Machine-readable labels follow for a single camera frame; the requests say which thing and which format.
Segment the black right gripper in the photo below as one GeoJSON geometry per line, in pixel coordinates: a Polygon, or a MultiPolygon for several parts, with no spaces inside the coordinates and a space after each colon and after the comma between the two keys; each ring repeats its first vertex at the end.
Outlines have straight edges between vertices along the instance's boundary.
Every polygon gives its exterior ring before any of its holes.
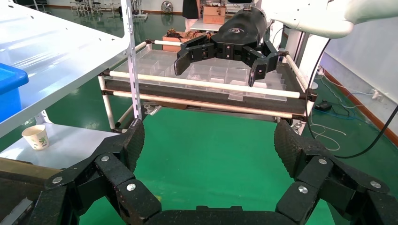
{"type": "Polygon", "coordinates": [[[267,40],[258,45],[266,33],[267,20],[263,10],[252,7],[235,13],[218,32],[201,35],[180,45],[174,62],[176,76],[180,76],[193,62],[211,58],[241,58],[249,66],[248,85],[265,78],[266,73],[276,70],[279,52],[267,40]]]}

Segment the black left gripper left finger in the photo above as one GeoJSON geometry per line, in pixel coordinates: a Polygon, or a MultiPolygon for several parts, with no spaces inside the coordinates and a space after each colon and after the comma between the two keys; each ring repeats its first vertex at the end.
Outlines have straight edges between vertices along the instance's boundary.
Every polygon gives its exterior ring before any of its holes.
{"type": "Polygon", "coordinates": [[[144,139],[143,122],[134,119],[125,133],[105,138],[88,158],[50,177],[29,224],[77,225],[103,197],[124,223],[147,223],[161,211],[161,202],[134,174],[144,139]]]}

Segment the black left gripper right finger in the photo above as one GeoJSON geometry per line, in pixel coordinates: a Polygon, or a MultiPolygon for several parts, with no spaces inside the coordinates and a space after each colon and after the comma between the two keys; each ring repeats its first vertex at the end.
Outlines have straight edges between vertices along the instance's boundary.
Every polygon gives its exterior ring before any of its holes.
{"type": "Polygon", "coordinates": [[[277,203],[277,213],[303,225],[324,200],[352,225],[397,224],[398,201],[381,180],[338,160],[284,120],[276,126],[274,145],[294,180],[277,203]]]}

